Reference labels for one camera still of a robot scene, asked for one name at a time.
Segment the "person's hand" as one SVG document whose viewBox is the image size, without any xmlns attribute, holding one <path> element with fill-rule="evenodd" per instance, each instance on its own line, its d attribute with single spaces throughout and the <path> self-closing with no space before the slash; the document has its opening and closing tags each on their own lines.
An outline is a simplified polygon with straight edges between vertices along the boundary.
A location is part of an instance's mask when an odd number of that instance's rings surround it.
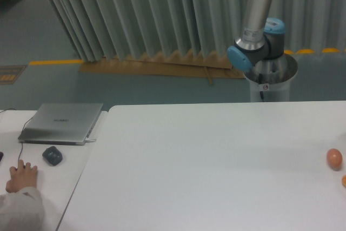
<svg viewBox="0 0 346 231">
<path fill-rule="evenodd" d="M 10 167 L 10 180 L 6 183 L 5 190 L 8 193 L 16 193 L 23 188 L 37 187 L 37 166 L 31 166 L 30 162 L 24 163 L 18 160 L 17 167 Z"/>
</svg>

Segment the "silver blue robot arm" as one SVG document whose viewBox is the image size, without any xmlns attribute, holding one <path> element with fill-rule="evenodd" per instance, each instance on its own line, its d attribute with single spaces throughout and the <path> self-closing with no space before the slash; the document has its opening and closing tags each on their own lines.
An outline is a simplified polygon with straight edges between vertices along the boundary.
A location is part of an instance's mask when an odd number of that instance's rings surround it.
<svg viewBox="0 0 346 231">
<path fill-rule="evenodd" d="M 272 0 L 247 0 L 240 35 L 227 49 L 227 58 L 240 71 L 250 70 L 270 53 L 264 34 Z"/>
</svg>

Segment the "white sleeved forearm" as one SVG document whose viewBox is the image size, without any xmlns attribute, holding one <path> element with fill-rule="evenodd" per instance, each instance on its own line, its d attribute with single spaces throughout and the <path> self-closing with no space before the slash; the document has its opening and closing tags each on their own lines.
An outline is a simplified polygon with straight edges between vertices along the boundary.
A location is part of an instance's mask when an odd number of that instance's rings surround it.
<svg viewBox="0 0 346 231">
<path fill-rule="evenodd" d="M 1 230 L 39 230 L 43 219 L 43 201 L 37 188 L 1 195 Z"/>
</svg>

